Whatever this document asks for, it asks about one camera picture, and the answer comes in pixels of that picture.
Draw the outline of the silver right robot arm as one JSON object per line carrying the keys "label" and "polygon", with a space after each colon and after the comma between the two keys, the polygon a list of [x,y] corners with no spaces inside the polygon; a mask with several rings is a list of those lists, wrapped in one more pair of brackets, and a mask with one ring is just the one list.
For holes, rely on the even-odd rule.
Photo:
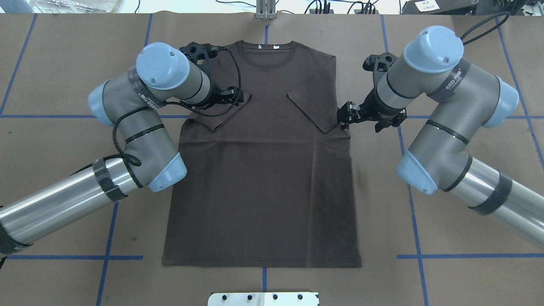
{"label": "silver right robot arm", "polygon": [[424,194],[450,193],[483,216],[543,246],[543,196],[466,153],[479,128],[495,128],[519,102],[516,89],[464,58],[464,43],[447,27],[421,30],[401,56],[370,55],[363,68],[373,73],[373,89],[357,105],[337,111],[342,129],[373,121],[375,132],[398,127],[406,108],[420,95],[437,103],[396,173]]}

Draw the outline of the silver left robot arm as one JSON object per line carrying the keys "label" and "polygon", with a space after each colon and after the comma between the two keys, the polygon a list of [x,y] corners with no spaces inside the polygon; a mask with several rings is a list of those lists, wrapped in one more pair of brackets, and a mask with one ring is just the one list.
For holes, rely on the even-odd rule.
{"label": "silver left robot arm", "polygon": [[241,87],[220,90],[210,68],[197,64],[221,51],[230,49],[191,43],[177,50],[167,43],[150,43],[134,66],[93,89],[88,107],[101,124],[111,128],[116,152],[1,207],[1,258],[140,188],[159,192],[182,180],[186,166],[157,110],[169,105],[171,98],[199,115],[214,105],[233,108],[241,103]]}

